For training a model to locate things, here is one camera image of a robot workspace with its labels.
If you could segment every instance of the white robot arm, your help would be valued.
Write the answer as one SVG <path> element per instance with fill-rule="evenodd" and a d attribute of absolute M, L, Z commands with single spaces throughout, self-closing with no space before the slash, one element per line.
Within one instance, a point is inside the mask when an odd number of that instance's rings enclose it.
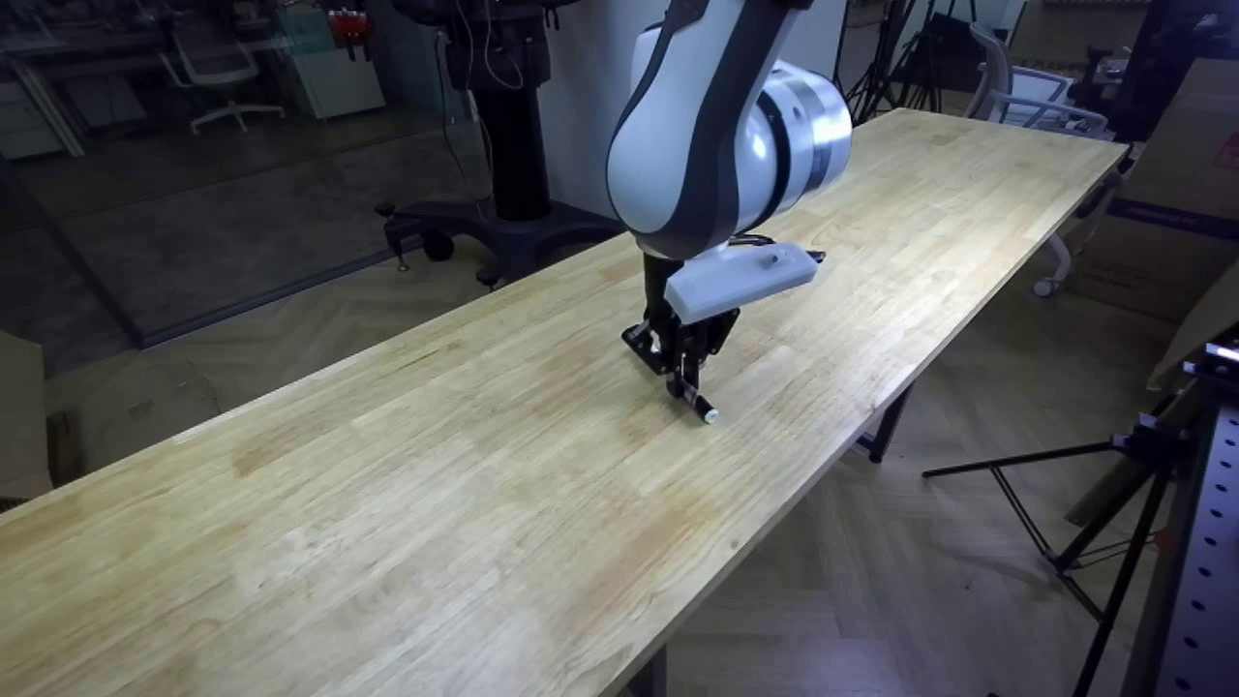
<path fill-rule="evenodd" d="M 819 255 L 748 236 L 843 174 L 842 91 L 776 60 L 813 0 L 670 0 L 638 38 L 637 91 L 607 155 L 607 189 L 648 255 L 648 319 L 625 339 L 699 406 L 699 370 L 741 307 L 808 281 Z"/>

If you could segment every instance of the office chair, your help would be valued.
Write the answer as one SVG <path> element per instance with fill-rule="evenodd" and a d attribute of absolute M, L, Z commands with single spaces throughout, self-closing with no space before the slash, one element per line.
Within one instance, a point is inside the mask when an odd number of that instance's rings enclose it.
<path fill-rule="evenodd" d="M 980 24 L 967 29 L 985 55 L 980 86 L 967 106 L 972 121 L 1113 138 L 1106 117 L 1069 106 L 1073 76 L 1010 67 L 995 29 Z M 1051 299 L 1073 276 L 1073 248 L 1060 240 L 1060 233 L 1055 233 L 1046 248 L 1055 255 L 1055 270 L 1034 281 L 1043 299 Z"/>
<path fill-rule="evenodd" d="M 215 121 L 231 121 L 235 133 L 249 133 L 246 117 L 280 117 L 280 121 L 287 121 L 282 106 L 242 106 L 235 102 L 235 89 L 246 81 L 261 76 L 261 60 L 251 59 L 251 50 L 246 44 L 224 33 L 218 24 L 185 19 L 185 24 L 180 24 L 171 29 L 171 46 L 180 55 L 175 59 L 160 55 L 160 60 L 163 60 L 163 68 L 171 72 L 171 81 L 180 89 L 224 98 L 220 107 L 211 107 L 198 121 L 189 121 L 193 137 Z"/>

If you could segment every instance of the wooden tabletop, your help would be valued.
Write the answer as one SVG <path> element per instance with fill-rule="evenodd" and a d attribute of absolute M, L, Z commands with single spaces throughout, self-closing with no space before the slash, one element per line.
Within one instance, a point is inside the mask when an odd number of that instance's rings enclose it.
<path fill-rule="evenodd" d="M 0 517 L 0 694 L 599 694 L 1114 166 L 896 111 L 768 223 L 830 250 L 751 307 L 702 427 L 619 344 L 599 242 Z"/>

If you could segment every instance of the tripod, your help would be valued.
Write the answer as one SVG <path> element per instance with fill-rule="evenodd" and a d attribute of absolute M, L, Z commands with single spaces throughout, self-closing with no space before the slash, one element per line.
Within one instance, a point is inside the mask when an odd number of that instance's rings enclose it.
<path fill-rule="evenodd" d="M 1148 551 L 1158 507 L 1164 501 L 1164 485 L 1171 485 L 1171 477 L 1179 477 L 1181 463 L 1189 463 L 1192 433 L 1203 423 L 1203 414 L 1207 414 L 1207 391 L 1202 387 L 1198 374 L 1189 374 L 1189 382 L 1181 391 L 1163 399 L 1153 409 L 1139 414 L 1139 423 L 1113 440 L 1088 440 L 1088 446 L 1069 446 L 1069 449 L 1043 449 L 1043 454 L 1021 454 L 1021 457 L 995 457 L 995 461 L 972 461 L 972 463 L 922 471 L 926 480 L 962 477 L 962 471 L 990 471 L 999 493 L 1006 495 L 1010 511 L 1020 515 L 1021 530 L 1034 539 L 1039 555 L 1055 565 L 1055 574 L 1066 582 L 1066 588 L 1088 606 L 1088 615 L 1099 619 L 1091 646 L 1084 655 L 1075 688 L 1073 688 L 1075 697 L 1084 697 L 1091 688 L 1096 667 L 1099 667 L 1106 639 L 1114 631 L 1114 619 L 1124 612 L 1134 565 Z M 1124 454 L 1124 461 L 1121 461 L 1114 477 L 1106 480 L 1103 495 L 1096 501 L 1096 511 L 1088 511 L 1082 533 L 1066 551 L 1055 551 L 1046 541 L 1046 533 L 1039 530 L 1034 515 L 1026 511 L 1026 502 L 1020 501 L 1020 493 L 1010 486 L 1003 470 L 1046 463 L 1046 461 L 1066 461 L 1066 457 L 1084 457 L 1084 454 Z M 1073 574 L 1084 565 L 1096 533 L 1103 533 L 1114 524 L 1114 515 L 1148 485 L 1150 485 L 1150 493 L 1143 501 L 1134 533 L 1124 551 L 1121 577 L 1114 577 L 1106 599 L 1096 603 Z"/>

